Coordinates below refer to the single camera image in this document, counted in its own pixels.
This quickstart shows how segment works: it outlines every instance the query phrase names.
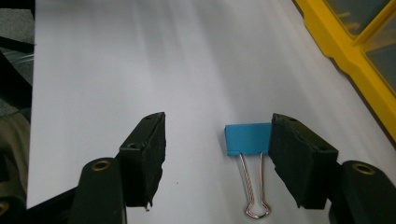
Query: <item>white tabletop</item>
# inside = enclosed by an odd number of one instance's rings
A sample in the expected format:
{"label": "white tabletop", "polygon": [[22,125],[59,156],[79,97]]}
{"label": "white tabletop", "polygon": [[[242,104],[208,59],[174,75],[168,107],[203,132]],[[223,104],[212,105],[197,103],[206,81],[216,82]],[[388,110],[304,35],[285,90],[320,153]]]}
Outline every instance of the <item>white tabletop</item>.
{"label": "white tabletop", "polygon": [[[299,119],[396,182],[396,151],[290,0],[37,0],[28,206],[114,157],[148,114],[166,113],[166,161],[150,212],[131,223],[257,223],[224,126]],[[247,157],[258,195],[259,157]],[[263,223],[328,223],[298,209],[265,159]],[[255,211],[260,213],[259,206]]]}

